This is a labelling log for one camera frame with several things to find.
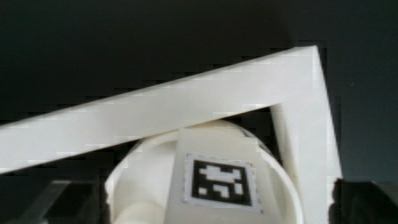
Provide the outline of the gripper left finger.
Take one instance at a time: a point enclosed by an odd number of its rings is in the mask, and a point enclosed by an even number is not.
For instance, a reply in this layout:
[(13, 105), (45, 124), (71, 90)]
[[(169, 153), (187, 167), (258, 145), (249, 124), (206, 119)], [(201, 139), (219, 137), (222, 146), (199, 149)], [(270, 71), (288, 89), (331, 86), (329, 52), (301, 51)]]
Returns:
[(52, 181), (16, 224), (100, 224), (96, 193), (96, 184), (89, 181)]

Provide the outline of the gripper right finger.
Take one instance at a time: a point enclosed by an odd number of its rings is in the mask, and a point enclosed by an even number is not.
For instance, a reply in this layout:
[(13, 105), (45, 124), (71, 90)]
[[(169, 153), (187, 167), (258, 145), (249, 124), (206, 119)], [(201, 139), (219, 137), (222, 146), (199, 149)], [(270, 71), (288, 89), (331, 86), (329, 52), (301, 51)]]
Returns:
[(329, 224), (398, 224), (398, 183), (340, 179)]

